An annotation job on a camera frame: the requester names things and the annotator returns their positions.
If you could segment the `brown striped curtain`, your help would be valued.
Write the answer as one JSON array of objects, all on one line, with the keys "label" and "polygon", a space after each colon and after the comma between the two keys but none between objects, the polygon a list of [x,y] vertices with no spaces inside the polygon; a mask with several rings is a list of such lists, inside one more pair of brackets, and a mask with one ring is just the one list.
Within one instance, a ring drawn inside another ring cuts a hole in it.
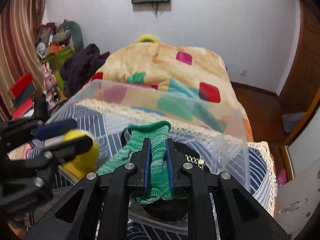
[{"label": "brown striped curtain", "polygon": [[8,0],[1,12],[1,120],[12,118],[9,88],[24,74],[43,89],[41,63],[36,52],[46,0]]}]

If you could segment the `green cardboard box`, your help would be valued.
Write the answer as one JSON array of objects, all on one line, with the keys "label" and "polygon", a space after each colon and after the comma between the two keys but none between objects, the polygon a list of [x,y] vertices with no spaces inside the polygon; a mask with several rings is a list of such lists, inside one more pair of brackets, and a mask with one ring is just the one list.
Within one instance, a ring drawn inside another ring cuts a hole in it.
[{"label": "green cardboard box", "polygon": [[41,60],[42,64],[46,64],[47,62],[49,62],[50,69],[52,70],[56,78],[60,90],[63,90],[64,87],[64,83],[60,75],[60,69],[63,66],[63,64],[73,55],[74,51],[72,51],[71,48],[66,47],[63,48],[61,51],[50,54]]}]

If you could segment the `brown wooden door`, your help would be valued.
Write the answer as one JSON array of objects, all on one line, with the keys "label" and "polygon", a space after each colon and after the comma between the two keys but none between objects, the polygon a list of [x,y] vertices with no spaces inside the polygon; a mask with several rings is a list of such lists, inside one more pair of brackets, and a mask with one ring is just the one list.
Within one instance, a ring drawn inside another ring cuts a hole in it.
[{"label": "brown wooden door", "polygon": [[304,113],[283,141],[291,144],[309,124],[319,106],[319,22],[304,0],[300,5],[300,31],[295,58],[279,96],[285,114]]}]

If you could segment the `green knitted sock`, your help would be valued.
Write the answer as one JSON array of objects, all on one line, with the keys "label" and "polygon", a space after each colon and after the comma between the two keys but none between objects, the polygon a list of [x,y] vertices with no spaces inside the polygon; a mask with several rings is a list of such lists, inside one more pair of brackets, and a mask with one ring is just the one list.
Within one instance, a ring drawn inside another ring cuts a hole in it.
[{"label": "green knitted sock", "polygon": [[117,154],[101,165],[97,170],[98,175],[113,172],[116,168],[128,163],[132,154],[142,150],[145,138],[151,140],[151,189],[146,197],[136,197],[139,204],[151,204],[160,199],[172,200],[170,192],[168,168],[165,156],[167,153],[166,140],[171,124],[168,121],[159,121],[149,125],[130,125],[127,130],[131,139]]}]

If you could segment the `colourful beige fleece blanket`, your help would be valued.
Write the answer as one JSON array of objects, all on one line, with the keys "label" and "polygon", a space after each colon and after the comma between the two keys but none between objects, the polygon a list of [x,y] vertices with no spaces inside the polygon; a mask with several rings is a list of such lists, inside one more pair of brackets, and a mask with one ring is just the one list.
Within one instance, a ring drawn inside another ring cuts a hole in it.
[{"label": "colourful beige fleece blanket", "polygon": [[247,140],[253,141],[248,116],[236,97],[224,61],[208,49],[154,42],[131,44],[110,54],[91,79],[132,83],[239,109]]}]

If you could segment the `red flat box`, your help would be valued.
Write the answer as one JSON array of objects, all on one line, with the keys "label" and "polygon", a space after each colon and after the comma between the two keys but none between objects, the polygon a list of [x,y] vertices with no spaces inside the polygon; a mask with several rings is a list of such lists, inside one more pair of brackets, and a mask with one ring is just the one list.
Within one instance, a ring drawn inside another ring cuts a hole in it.
[{"label": "red flat box", "polygon": [[7,92],[8,97],[10,99],[16,99],[31,83],[34,83],[32,74],[31,73],[24,74],[9,88]]}]

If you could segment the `blue white patterned tablecloth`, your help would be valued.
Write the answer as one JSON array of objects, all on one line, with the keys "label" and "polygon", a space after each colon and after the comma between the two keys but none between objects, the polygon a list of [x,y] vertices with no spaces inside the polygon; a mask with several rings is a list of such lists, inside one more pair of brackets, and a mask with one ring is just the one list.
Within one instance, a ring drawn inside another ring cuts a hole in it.
[{"label": "blue white patterned tablecloth", "polygon": [[[23,118],[3,124],[1,133],[1,218],[52,198],[57,167],[87,153],[94,141],[88,135],[44,148],[35,159],[10,160],[8,153],[33,139],[46,140],[77,127],[68,118],[42,124]],[[113,172],[88,172],[27,234],[28,239],[125,239],[131,197],[151,194],[155,183],[155,142],[143,126],[142,145]],[[189,163],[187,146],[166,138],[164,178],[170,194],[187,211],[189,239],[287,239],[286,232],[229,172],[212,174]]]}]

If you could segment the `pink rabbit figure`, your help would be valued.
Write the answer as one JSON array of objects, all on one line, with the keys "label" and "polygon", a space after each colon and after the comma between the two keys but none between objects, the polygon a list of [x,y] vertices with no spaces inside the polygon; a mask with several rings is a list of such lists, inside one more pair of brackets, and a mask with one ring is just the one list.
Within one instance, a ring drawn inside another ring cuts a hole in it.
[{"label": "pink rabbit figure", "polygon": [[49,62],[42,64],[44,93],[52,90],[57,85],[55,75],[53,74]]}]

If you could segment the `yellow felt doll ball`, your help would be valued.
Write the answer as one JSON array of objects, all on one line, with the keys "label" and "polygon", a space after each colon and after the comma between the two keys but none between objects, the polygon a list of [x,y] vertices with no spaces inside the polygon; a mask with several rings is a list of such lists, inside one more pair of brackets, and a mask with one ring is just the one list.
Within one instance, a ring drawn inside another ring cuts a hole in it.
[{"label": "yellow felt doll ball", "polygon": [[73,175],[77,180],[82,179],[89,172],[97,170],[97,159],[100,152],[99,143],[91,133],[80,129],[73,129],[67,132],[62,139],[62,141],[65,142],[77,139],[83,135],[87,135],[93,140],[91,148],[87,152],[77,155],[75,159],[61,165],[62,168]]}]

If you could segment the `grey green plush dinosaur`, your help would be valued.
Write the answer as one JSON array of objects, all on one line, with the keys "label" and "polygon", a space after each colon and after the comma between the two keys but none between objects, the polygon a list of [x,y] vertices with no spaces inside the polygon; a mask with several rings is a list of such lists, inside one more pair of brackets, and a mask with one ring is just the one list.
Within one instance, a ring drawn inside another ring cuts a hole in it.
[{"label": "grey green plush dinosaur", "polygon": [[68,42],[69,47],[75,53],[84,49],[80,25],[74,21],[61,23],[57,27],[56,34],[53,36],[52,41],[55,43]]}]

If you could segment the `black white patterned fabric item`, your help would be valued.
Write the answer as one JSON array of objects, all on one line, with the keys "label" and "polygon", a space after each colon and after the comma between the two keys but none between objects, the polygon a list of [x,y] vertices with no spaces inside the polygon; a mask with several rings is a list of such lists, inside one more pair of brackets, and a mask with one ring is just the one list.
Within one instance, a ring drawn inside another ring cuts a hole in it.
[{"label": "black white patterned fabric item", "polygon": [[204,159],[202,157],[200,157],[200,155],[197,153],[196,154],[185,154],[185,157],[186,157],[187,162],[195,164],[203,171],[207,167]]}]

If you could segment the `clear plastic storage box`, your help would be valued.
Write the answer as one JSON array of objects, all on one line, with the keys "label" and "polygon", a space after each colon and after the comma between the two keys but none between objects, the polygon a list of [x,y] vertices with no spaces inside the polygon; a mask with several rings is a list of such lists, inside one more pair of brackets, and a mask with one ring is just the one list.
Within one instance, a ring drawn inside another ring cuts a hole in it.
[{"label": "clear plastic storage box", "polygon": [[240,114],[124,83],[94,81],[49,123],[71,120],[100,150],[47,214],[52,239],[126,239],[129,205],[160,220],[188,219],[189,239],[257,239],[268,215],[249,191]]}]

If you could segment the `dark purple garment pile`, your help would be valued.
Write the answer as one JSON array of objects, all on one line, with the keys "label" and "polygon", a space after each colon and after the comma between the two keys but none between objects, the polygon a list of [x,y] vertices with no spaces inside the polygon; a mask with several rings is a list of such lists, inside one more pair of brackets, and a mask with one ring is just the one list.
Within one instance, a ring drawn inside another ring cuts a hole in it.
[{"label": "dark purple garment pile", "polygon": [[101,53],[95,44],[76,52],[60,69],[63,93],[67,98],[76,94],[106,62],[110,52]]}]

